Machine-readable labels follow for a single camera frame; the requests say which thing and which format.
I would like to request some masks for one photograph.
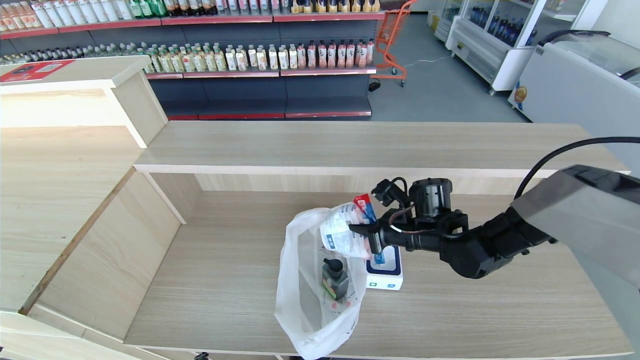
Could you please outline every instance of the green bottle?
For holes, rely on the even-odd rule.
[[[140,8],[140,0],[131,0],[129,3],[131,4],[131,12],[133,13],[133,16],[136,19],[144,18],[144,15],[142,15],[142,9]]]
[[[140,10],[142,10],[142,15],[144,15],[144,17],[154,16],[154,13],[151,11],[150,0],[140,0]]]
[[[163,0],[152,0],[154,4],[154,14],[158,17],[166,16],[166,7]]]

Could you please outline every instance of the red sign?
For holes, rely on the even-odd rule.
[[[44,79],[47,75],[62,69],[74,61],[75,60],[55,60],[39,63],[27,63],[0,76],[0,83]]]

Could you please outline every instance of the chest freezer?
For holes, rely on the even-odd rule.
[[[604,31],[553,33],[536,48],[509,102],[533,122],[640,136],[640,49]]]

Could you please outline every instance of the white plastic bag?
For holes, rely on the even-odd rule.
[[[365,260],[339,255],[349,290],[336,301],[322,286],[323,259],[336,258],[336,253],[323,247],[319,230],[330,211],[316,208],[297,214],[287,225],[280,253],[275,316],[306,360],[327,356],[349,339],[367,287]]]

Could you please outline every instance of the freezer lid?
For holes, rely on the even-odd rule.
[[[637,84],[634,70],[640,67],[640,49],[609,35],[605,31],[558,31],[547,36],[540,45],[553,44],[627,81],[635,79]]]

